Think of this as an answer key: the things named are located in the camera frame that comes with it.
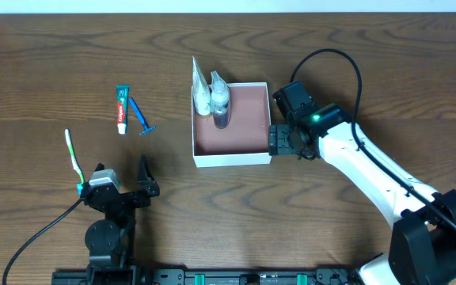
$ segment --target toothpaste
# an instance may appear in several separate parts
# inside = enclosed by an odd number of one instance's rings
[[[126,134],[127,126],[127,96],[130,93],[129,85],[117,86],[117,130],[121,135]]]

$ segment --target white background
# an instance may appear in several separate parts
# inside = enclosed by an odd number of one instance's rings
[[[456,12],[456,0],[0,0],[0,13]]]

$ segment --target wooden table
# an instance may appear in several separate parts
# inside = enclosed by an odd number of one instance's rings
[[[273,93],[319,48],[359,64],[359,122],[373,142],[439,191],[456,188],[456,14],[0,15],[0,283],[15,251],[78,198],[67,127],[86,177],[102,162],[133,189],[139,155],[149,158],[161,196],[139,212],[143,262],[313,268],[387,253],[382,215],[324,161],[197,169],[192,160],[192,55],[205,74],[267,82]],[[352,111],[355,75],[341,57],[318,56],[298,79],[322,104]],[[117,134],[125,83],[157,126],[145,137],[132,112]],[[272,115],[282,119],[274,104]],[[76,209],[24,251],[10,283],[84,268],[84,234],[98,219]]]

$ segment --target white box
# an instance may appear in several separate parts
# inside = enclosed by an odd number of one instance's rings
[[[195,111],[191,96],[192,153],[196,167],[269,164],[271,123],[267,83],[230,83],[231,119],[225,129]]]

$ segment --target toothpaste cap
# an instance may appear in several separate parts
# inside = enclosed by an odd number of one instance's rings
[[[120,135],[126,134],[126,124],[125,123],[118,123],[117,129],[119,130]]]

